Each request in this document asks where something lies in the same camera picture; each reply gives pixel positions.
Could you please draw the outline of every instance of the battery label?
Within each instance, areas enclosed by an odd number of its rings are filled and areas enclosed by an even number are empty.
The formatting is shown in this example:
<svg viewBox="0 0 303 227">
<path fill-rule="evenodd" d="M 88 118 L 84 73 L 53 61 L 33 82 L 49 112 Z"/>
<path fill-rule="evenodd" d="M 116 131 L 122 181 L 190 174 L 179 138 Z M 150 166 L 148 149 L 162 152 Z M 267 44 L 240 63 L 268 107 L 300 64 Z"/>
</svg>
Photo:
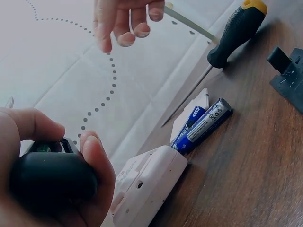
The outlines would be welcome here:
<svg viewBox="0 0 303 227">
<path fill-rule="evenodd" d="M 190 133 L 186 135 L 189 141 L 194 143 L 200 136 L 203 135 L 228 109 L 220 102 L 207 111 L 206 116 L 203 116 L 201 122 L 194 126 Z"/>
</svg>

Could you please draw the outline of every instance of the hand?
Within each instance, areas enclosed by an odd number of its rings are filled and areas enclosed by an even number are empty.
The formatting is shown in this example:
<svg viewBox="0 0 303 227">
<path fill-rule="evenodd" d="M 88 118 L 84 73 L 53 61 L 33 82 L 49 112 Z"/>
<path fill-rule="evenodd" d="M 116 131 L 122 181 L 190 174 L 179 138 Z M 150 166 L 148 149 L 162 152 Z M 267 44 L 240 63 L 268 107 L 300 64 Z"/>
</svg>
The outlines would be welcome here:
<svg viewBox="0 0 303 227">
<path fill-rule="evenodd" d="M 120 46 L 133 45 L 136 36 L 148 36 L 150 28 L 146 23 L 146 5 L 152 21 L 163 19 L 164 0 L 95 0 L 94 29 L 99 48 L 103 52 L 111 52 L 112 31 Z M 130 13 L 134 35 L 130 32 Z"/>
<path fill-rule="evenodd" d="M 101 141 L 94 132 L 86 132 L 80 140 L 84 159 L 102 179 L 97 194 L 90 201 L 74 205 L 64 213 L 43 220 L 28 213 L 9 192 L 9 174 L 20 154 L 22 140 L 60 140 L 65 129 L 35 109 L 0 108 L 0 226 L 27 227 L 99 227 L 103 222 L 115 187 L 115 173 Z"/>
</svg>

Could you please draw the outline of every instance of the dotted line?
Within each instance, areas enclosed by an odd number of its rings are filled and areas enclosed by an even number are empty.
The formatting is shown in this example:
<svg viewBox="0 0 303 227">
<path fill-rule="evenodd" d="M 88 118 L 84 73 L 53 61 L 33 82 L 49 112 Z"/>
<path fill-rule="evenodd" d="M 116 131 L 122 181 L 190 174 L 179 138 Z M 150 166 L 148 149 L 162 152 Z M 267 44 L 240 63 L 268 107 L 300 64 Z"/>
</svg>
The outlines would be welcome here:
<svg viewBox="0 0 303 227">
<path fill-rule="evenodd" d="M 75 26 L 79 26 L 80 28 L 83 28 L 83 30 L 87 31 L 87 28 L 86 28 L 86 27 L 83 27 L 83 25 L 80 25 L 80 24 L 78 24 L 78 23 L 74 23 L 73 21 L 64 20 L 64 19 L 62 19 L 62 18 L 39 18 L 35 6 L 34 6 L 29 0 L 26 0 L 26 2 L 33 8 L 33 11 L 34 11 L 34 14 L 35 14 L 35 20 L 36 20 L 36 21 L 39 21 L 39 20 L 41 20 L 41 21 L 53 20 L 53 21 L 69 22 L 69 24 L 74 24 Z M 111 67 L 113 68 L 112 73 L 114 74 L 113 80 L 117 80 L 117 76 L 116 76 L 117 71 L 115 70 L 116 65 L 113 63 L 114 59 L 113 59 L 112 57 L 110 57 L 110 58 L 109 58 L 109 61 L 112 62 Z M 113 90 L 113 89 L 114 89 L 115 87 L 116 87 L 116 83 L 113 83 L 113 84 L 112 84 L 112 90 L 109 91 L 110 95 L 112 95 L 112 94 L 114 93 L 114 90 Z M 108 102 L 109 100 L 110 100 L 110 97 L 107 96 L 107 97 L 106 97 L 106 101 Z M 98 112 L 100 108 L 104 107 L 104 106 L 106 105 L 105 102 L 101 103 L 100 106 L 96 107 L 96 108 L 95 108 L 95 112 Z M 88 112 L 88 113 L 87 113 L 87 116 L 88 116 L 88 117 L 92 116 L 92 112 Z M 87 122 L 87 121 L 88 121 L 88 118 L 87 118 L 87 117 L 83 118 L 83 121 L 84 121 L 84 122 Z M 86 127 L 85 127 L 84 125 L 81 126 L 81 130 L 85 130 L 85 129 L 86 129 Z"/>
<path fill-rule="evenodd" d="M 113 68 L 112 73 L 114 74 L 113 80 L 117 80 L 117 76 L 116 76 L 117 71 L 115 70 L 116 65 L 115 65 L 114 63 L 112 63 L 111 66 L 112 66 L 112 68 Z M 111 95 L 114 93 L 114 90 L 113 90 L 113 89 L 115 89 L 115 87 L 116 87 L 116 83 L 114 82 L 114 83 L 112 84 L 112 90 L 109 91 L 109 93 L 110 93 Z M 110 100 L 110 97 L 107 96 L 107 97 L 106 97 L 106 101 L 108 102 L 109 100 Z M 98 112 L 98 111 L 99 111 L 99 108 L 105 107 L 105 106 L 106 106 L 106 101 L 103 102 L 103 103 L 101 103 L 100 106 L 96 107 L 96 108 L 95 108 L 95 112 Z M 88 116 L 88 117 L 92 116 L 92 112 L 87 112 L 87 116 Z M 86 122 L 88 121 L 88 117 L 83 118 L 83 122 L 84 122 L 84 123 L 86 123 Z M 85 127 L 84 125 L 81 126 L 81 130 L 82 130 L 82 131 L 84 131 L 85 129 L 86 129 L 86 127 Z"/>
<path fill-rule="evenodd" d="M 79 26 L 79 28 L 83 28 L 84 31 L 87 31 L 89 34 L 91 34 L 91 31 L 89 31 L 86 27 L 83 27 L 83 25 L 80 25 L 78 23 L 74 23 L 73 21 L 69 21 L 66 19 L 62 19 L 62 18 L 39 18 L 38 17 L 38 13 L 37 10 L 35 8 L 35 6 L 33 5 L 33 3 L 31 3 L 29 0 L 26 0 L 26 2 L 30 5 L 31 8 L 33 8 L 34 14 L 35 14 L 35 20 L 36 21 L 45 21 L 45 20 L 53 20 L 53 21 L 63 21 L 63 22 L 69 22 L 70 24 L 74 24 L 75 26 Z"/>
</svg>

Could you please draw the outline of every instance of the black object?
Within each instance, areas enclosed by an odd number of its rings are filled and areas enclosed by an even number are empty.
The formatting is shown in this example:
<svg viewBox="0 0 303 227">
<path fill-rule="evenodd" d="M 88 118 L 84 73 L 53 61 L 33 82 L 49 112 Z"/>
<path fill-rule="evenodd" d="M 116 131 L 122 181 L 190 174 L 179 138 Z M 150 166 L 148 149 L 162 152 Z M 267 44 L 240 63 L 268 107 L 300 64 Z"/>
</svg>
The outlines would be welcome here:
<svg viewBox="0 0 303 227">
<path fill-rule="evenodd" d="M 255 35 L 265 15 L 256 7 L 243 9 L 240 6 L 227 22 L 218 45 L 207 55 L 208 62 L 215 68 L 223 68 L 231 53 Z"/>
<path fill-rule="evenodd" d="M 270 85 L 303 114 L 303 50 L 295 48 L 288 58 L 276 47 L 267 61 L 281 74 Z"/>
<path fill-rule="evenodd" d="M 73 142 L 34 142 L 14 164 L 10 189 L 25 206 L 61 209 L 74 199 L 88 200 L 97 191 L 97 178 Z"/>
</svg>

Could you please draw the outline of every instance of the screwdriver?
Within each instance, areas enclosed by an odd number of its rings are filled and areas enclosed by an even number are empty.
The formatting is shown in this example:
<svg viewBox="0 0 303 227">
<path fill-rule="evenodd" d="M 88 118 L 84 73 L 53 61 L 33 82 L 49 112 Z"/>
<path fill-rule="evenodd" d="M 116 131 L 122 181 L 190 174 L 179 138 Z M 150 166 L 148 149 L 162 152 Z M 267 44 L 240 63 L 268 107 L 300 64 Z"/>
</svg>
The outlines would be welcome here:
<svg viewBox="0 0 303 227">
<path fill-rule="evenodd" d="M 213 67 L 222 69 L 227 64 L 229 56 L 242 44 L 251 39 L 267 14 L 267 6 L 261 0 L 245 0 L 235 12 L 230 16 L 223 35 L 218 45 L 207 55 L 207 61 L 210 64 L 196 83 L 192 86 L 189 93 L 182 102 L 174 109 L 169 118 L 162 124 L 163 127 L 184 104 L 188 97 L 199 86 L 201 81 L 207 76 Z M 187 21 L 181 21 L 192 29 L 192 24 Z"/>
</svg>

